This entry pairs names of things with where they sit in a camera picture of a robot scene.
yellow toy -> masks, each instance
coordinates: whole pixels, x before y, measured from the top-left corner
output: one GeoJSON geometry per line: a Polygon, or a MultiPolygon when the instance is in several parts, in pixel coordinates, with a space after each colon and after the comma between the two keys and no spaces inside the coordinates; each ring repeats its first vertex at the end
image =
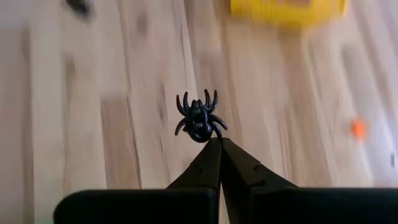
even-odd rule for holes
{"type": "Polygon", "coordinates": [[[348,0],[231,0],[231,13],[301,29],[342,16],[348,0]]]}

black plastic spider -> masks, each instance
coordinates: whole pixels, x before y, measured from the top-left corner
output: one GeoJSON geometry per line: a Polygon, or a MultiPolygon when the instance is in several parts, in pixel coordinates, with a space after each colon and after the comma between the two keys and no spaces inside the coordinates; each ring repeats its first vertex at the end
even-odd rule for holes
{"type": "Polygon", "coordinates": [[[180,129],[185,126],[183,131],[188,133],[192,140],[196,142],[207,142],[210,140],[213,131],[216,132],[217,138],[222,140],[221,129],[215,123],[220,124],[225,130],[228,130],[228,127],[221,118],[212,114],[217,107],[217,91],[214,91],[213,102],[211,102],[210,94],[207,90],[205,90],[205,97],[206,103],[204,105],[201,100],[193,100],[191,107],[189,107],[188,92],[184,94],[183,106],[181,106],[180,97],[177,95],[178,111],[185,118],[177,125],[175,135],[178,135],[180,129]]]}

wood grain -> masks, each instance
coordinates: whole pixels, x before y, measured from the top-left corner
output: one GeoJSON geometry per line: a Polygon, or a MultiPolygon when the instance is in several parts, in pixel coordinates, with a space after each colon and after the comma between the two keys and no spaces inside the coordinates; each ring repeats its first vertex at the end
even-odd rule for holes
{"type": "Polygon", "coordinates": [[[0,151],[0,203],[13,208],[0,222],[30,223],[33,211],[51,222],[83,189],[168,186],[203,147],[174,136],[175,97],[205,88],[218,90],[224,135],[295,184],[398,186],[396,6],[352,0],[344,18],[292,32],[231,17],[224,0],[97,0],[88,21],[36,0],[30,57],[4,22],[17,19],[0,22],[0,47],[18,52],[0,54],[0,141],[16,149],[0,151]],[[363,141],[350,133],[357,117],[363,141]]]}

dark object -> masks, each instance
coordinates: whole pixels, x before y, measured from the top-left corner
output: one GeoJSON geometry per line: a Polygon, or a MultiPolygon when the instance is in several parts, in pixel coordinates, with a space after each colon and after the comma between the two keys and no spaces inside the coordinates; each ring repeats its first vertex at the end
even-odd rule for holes
{"type": "Polygon", "coordinates": [[[184,94],[183,106],[181,106],[180,96],[177,95],[177,109],[185,118],[177,125],[175,135],[178,135],[180,129],[185,126],[183,131],[188,133],[192,140],[196,142],[209,141],[213,131],[216,132],[218,139],[222,140],[221,129],[215,123],[220,124],[225,130],[228,130],[228,127],[221,118],[212,114],[217,107],[217,91],[214,91],[213,102],[211,102],[207,90],[205,90],[205,96],[206,103],[204,105],[201,100],[193,100],[191,107],[189,107],[188,92],[184,94]]]}
{"type": "Polygon", "coordinates": [[[67,0],[67,4],[73,11],[84,19],[90,16],[90,4],[86,0],[67,0]]]}
{"type": "Polygon", "coordinates": [[[88,190],[63,199],[59,223],[396,223],[396,189],[299,188],[230,139],[211,139],[165,190],[88,190]]]}

small orange item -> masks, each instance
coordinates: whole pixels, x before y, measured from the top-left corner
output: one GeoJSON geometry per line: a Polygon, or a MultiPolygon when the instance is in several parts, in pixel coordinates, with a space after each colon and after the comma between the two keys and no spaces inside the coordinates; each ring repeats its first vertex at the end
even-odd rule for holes
{"type": "Polygon", "coordinates": [[[351,122],[351,132],[353,135],[360,140],[366,138],[366,123],[359,118],[355,118],[351,122]]]}

